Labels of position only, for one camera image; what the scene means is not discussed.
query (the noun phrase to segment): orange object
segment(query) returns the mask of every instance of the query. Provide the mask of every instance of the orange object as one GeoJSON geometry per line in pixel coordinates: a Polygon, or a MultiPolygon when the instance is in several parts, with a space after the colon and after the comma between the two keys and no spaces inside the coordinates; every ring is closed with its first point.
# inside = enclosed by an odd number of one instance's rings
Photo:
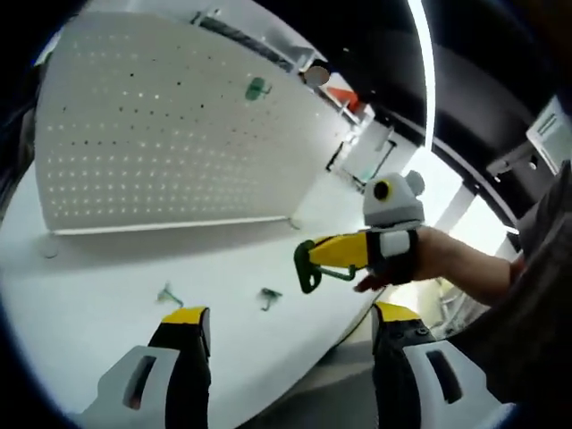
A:
{"type": "Polygon", "coordinates": [[[349,100],[348,109],[355,113],[359,107],[358,94],[346,89],[339,89],[334,87],[328,87],[326,89],[332,96],[336,97],[343,104],[349,100]]]}

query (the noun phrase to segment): floor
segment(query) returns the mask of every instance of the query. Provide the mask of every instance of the floor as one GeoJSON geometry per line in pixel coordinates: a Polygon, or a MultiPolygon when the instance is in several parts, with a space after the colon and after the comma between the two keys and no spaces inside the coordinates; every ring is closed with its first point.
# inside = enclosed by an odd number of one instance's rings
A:
{"type": "MultiPolygon", "coordinates": [[[[438,282],[413,282],[388,288],[378,300],[409,307],[430,326],[442,319],[438,298],[438,282]]],[[[374,427],[372,338],[372,319],[367,312],[355,331],[283,398],[240,429],[374,427]]]]}

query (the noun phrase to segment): black ceiling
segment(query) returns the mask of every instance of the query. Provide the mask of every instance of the black ceiling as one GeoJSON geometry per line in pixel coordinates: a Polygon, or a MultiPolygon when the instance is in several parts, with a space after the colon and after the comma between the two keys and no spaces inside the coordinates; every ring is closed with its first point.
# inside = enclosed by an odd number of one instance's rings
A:
{"type": "MultiPolygon", "coordinates": [[[[312,43],[378,114],[425,124],[423,63],[407,1],[354,0],[351,7],[257,1],[312,43]]],[[[526,141],[526,130],[555,93],[549,63],[499,1],[424,6],[437,80],[435,137],[486,177],[489,163],[526,141]]],[[[492,185],[520,216],[549,179],[541,165],[536,172],[504,174],[501,185],[492,185]]]]}

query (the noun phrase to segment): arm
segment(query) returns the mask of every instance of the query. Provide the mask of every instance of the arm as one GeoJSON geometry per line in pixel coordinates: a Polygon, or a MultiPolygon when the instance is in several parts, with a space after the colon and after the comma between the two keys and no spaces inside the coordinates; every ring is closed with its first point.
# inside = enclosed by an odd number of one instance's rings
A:
{"type": "MultiPolygon", "coordinates": [[[[511,279],[521,269],[522,261],[490,257],[444,232],[422,227],[419,234],[419,267],[415,280],[444,277],[467,295],[492,305],[509,290],[511,279]]],[[[367,277],[356,291],[378,290],[387,285],[384,279],[367,277]]]]}

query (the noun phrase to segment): white table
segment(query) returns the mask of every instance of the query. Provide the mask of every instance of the white table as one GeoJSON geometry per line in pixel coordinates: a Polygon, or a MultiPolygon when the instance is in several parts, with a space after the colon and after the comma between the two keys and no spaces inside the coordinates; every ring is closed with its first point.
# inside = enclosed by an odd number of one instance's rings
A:
{"type": "Polygon", "coordinates": [[[156,303],[167,281],[186,307],[212,309],[214,429],[280,398],[373,299],[329,278],[312,295],[299,289],[294,248],[362,224],[361,196],[332,175],[300,207],[301,231],[280,222],[54,239],[35,176],[32,165],[0,229],[2,301],[23,356],[65,412],[81,412],[99,377],[176,308],[156,303]],[[56,257],[42,255],[54,248],[56,257]],[[283,294],[268,312],[257,299],[263,287],[283,294]]]}

